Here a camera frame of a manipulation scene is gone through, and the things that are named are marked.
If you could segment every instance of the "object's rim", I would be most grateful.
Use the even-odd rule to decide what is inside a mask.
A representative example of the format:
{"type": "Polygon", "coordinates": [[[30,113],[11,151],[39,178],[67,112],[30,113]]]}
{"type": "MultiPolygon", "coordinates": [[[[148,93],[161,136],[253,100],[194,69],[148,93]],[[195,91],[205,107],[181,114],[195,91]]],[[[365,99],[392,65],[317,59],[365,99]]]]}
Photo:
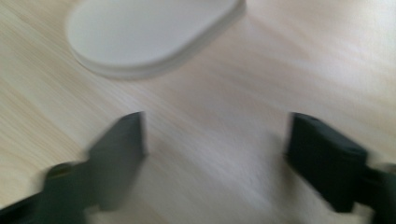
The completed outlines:
{"type": "Polygon", "coordinates": [[[128,63],[101,63],[95,60],[88,59],[87,57],[80,54],[69,41],[69,22],[73,13],[69,15],[66,20],[66,38],[69,43],[70,51],[76,60],[86,67],[88,70],[95,74],[104,77],[115,77],[115,78],[127,78],[127,77],[147,77],[149,75],[156,74],[162,70],[170,69],[174,66],[180,65],[185,62],[189,56],[191,56],[196,50],[204,45],[210,37],[215,36],[219,31],[223,30],[224,27],[231,24],[232,21],[238,19],[246,8],[245,0],[237,0],[225,14],[225,16],[218,18],[211,26],[207,28],[206,32],[196,36],[184,45],[174,50],[169,55],[166,55],[160,59],[153,60],[152,62],[140,63],[140,64],[128,64],[128,63]]]}

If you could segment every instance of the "black object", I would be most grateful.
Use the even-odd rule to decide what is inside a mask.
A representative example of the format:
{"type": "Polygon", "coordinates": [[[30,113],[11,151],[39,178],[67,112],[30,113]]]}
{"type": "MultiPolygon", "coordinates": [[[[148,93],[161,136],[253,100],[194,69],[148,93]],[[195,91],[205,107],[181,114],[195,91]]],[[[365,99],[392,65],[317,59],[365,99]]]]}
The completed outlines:
{"type": "Polygon", "coordinates": [[[84,209],[122,204],[144,155],[142,113],[118,120],[82,163],[52,167],[40,193],[0,211],[1,224],[85,224],[84,209]]]}
{"type": "Polygon", "coordinates": [[[368,152],[313,117],[293,113],[286,160],[338,213],[354,203],[375,211],[375,224],[396,223],[396,175],[369,168],[368,152]]]}

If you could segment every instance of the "wooden table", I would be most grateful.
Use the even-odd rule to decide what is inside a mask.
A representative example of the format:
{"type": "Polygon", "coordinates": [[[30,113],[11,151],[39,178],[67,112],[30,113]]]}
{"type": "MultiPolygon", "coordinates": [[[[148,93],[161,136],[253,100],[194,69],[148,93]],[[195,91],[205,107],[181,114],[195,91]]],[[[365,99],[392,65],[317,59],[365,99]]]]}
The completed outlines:
{"type": "Polygon", "coordinates": [[[396,161],[395,1],[248,0],[188,62],[137,81],[74,60],[64,21],[77,3],[0,2],[0,207],[146,111],[148,160],[125,208],[96,223],[365,223],[332,213],[282,152],[297,111],[396,161]]]}

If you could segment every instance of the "white plastic lid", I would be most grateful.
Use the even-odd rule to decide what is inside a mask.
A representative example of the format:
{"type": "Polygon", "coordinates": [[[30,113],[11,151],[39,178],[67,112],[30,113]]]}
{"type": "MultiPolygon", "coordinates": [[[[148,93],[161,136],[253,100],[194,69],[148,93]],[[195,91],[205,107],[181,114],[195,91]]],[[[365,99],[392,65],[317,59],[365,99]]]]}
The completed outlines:
{"type": "Polygon", "coordinates": [[[86,0],[66,35],[94,73],[145,77],[180,63],[244,8],[245,0],[86,0]]]}

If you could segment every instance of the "light wood tabletop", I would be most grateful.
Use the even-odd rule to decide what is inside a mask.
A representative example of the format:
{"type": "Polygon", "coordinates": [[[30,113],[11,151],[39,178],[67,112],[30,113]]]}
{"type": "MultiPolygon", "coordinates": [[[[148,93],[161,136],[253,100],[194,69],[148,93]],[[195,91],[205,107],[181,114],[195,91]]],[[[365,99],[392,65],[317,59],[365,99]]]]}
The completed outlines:
{"type": "Polygon", "coordinates": [[[186,63],[141,80],[73,58],[64,22],[77,3],[0,1],[0,208],[145,111],[150,154],[128,203],[94,223],[367,222],[329,210],[282,153],[295,111],[396,161],[395,1],[248,0],[186,63]]]}

